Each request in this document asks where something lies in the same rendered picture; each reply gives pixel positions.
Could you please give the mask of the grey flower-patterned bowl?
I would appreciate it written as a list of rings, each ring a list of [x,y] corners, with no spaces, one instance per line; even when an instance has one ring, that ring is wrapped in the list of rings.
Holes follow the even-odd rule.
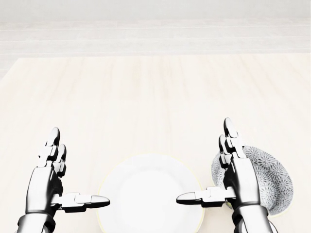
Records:
[[[291,205],[294,196],[289,173],[275,157],[259,148],[245,146],[243,152],[254,167],[261,206],[271,216],[283,213]]]

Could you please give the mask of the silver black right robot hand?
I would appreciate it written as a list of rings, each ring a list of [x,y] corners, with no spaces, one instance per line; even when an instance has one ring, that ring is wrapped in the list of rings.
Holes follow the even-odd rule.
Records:
[[[176,198],[178,204],[211,208],[221,207],[225,202],[229,202],[234,209],[242,205],[260,205],[259,185],[254,166],[244,153],[244,142],[228,117],[224,120],[224,132],[219,137],[219,162],[225,170],[224,188],[214,186],[181,194]]]

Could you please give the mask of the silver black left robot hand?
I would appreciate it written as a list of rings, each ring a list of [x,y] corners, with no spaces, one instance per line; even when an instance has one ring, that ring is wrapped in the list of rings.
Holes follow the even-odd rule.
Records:
[[[61,178],[66,173],[67,149],[60,143],[60,131],[54,127],[38,154],[26,195],[26,213],[46,213],[54,216],[56,211],[66,213],[84,212],[110,205],[107,197],[82,195],[79,192],[63,194]]]

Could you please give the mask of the white round plate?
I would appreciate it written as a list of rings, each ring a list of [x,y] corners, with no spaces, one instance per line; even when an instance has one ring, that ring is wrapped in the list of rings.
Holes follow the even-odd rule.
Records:
[[[177,204],[183,193],[201,189],[194,173],[163,154],[126,159],[104,178],[99,194],[110,205],[98,209],[103,233],[198,233],[204,210]]]

